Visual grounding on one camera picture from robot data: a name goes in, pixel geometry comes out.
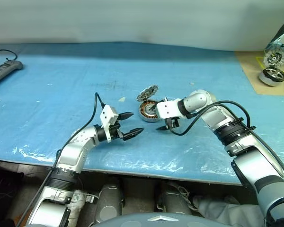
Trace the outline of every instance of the table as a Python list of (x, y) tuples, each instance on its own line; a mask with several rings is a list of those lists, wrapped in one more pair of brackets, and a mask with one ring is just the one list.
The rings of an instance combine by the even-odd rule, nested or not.
[[(178, 137), (157, 131), (163, 122), (139, 118), (137, 95), (157, 84), (157, 100), (205, 89), (218, 100), (242, 104), (256, 132), (284, 161), (284, 96), (256, 94), (233, 52), (137, 43), (2, 44), (0, 48), (17, 52), (25, 66), (0, 82), (0, 160), (52, 165), (56, 151), (89, 119), (94, 93), (99, 92), (119, 113), (135, 113), (121, 122), (122, 131), (145, 130), (126, 142), (100, 144), (89, 153), (85, 170), (239, 183), (230, 166), (232, 158), (204, 122)], [(1, 53), (0, 63), (6, 56), (12, 58)], [(93, 124), (100, 123), (99, 111)], [(180, 123), (182, 131), (189, 121)]]

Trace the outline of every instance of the plastic sheet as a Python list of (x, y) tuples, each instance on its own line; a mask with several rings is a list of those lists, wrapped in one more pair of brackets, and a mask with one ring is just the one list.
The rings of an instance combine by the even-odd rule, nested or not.
[[(134, 43), (0, 48), (19, 53), (25, 66), (0, 82), (0, 160), (51, 165), (56, 151), (90, 118), (94, 92), (99, 92), (119, 113), (135, 113), (121, 122), (122, 131), (145, 130), (126, 142), (100, 144), (90, 151), (85, 170), (238, 183), (231, 158), (202, 121), (178, 137), (157, 131), (163, 122), (139, 118), (137, 95), (157, 84), (157, 100), (205, 89), (218, 100), (242, 104), (256, 132), (284, 161), (284, 96), (257, 95), (232, 52)], [(6, 56), (0, 54), (0, 63)], [(99, 110), (93, 124), (100, 123)], [(189, 121), (180, 123), (182, 131)]]

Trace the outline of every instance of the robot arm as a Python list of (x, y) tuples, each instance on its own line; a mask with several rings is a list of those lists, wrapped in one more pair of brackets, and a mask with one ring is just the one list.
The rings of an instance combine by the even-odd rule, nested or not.
[(100, 115), (102, 126), (94, 125), (81, 130), (61, 151), (61, 155), (43, 188), (27, 221), (27, 226), (40, 224), (45, 227), (67, 227), (70, 210), (66, 204), (73, 196), (74, 185), (83, 169), (88, 152), (100, 142), (116, 138), (128, 140), (137, 136), (143, 128), (128, 133), (120, 131), (120, 120), (133, 113), (118, 114), (115, 108), (103, 105)]
[[(197, 90), (184, 99), (175, 99), (156, 105), (158, 117), (165, 119), (160, 130), (178, 127), (178, 119), (189, 119), (206, 106), (216, 102), (213, 94)], [(226, 152), (236, 156), (231, 166), (244, 186), (257, 193), (258, 203), (267, 225), (284, 222), (283, 171), (268, 149), (256, 138), (253, 128), (242, 123), (222, 106), (213, 106), (201, 118), (225, 146)]]

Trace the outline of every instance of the silver robot arm segment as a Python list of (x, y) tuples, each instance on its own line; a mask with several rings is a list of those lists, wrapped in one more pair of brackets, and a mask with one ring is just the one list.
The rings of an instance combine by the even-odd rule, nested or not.
[(83, 169), (88, 152), (102, 141), (111, 142), (116, 138), (128, 140), (140, 134), (143, 128), (136, 128), (128, 133), (120, 131), (119, 121), (132, 115), (130, 112), (117, 114), (115, 108), (105, 105), (100, 115), (102, 126), (94, 125), (83, 129), (64, 147), (28, 218), (28, 226), (67, 226), (71, 211), (66, 204), (71, 201), (74, 185)]
[[(216, 102), (213, 94), (196, 90), (184, 99), (157, 103), (156, 111), (165, 119), (160, 130), (178, 127), (178, 118), (189, 119), (206, 106)], [(268, 149), (242, 123), (222, 106), (209, 108), (201, 118), (224, 145), (226, 152), (236, 156), (231, 166), (244, 186), (257, 193), (258, 203), (266, 217), (267, 225), (284, 222), (283, 171)]]

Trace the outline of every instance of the gray fabric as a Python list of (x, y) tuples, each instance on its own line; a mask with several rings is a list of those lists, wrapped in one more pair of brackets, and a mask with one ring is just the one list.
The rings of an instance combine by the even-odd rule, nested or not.
[(263, 214), (257, 205), (229, 204), (220, 199), (195, 196), (193, 204), (205, 218), (234, 227), (262, 227)]

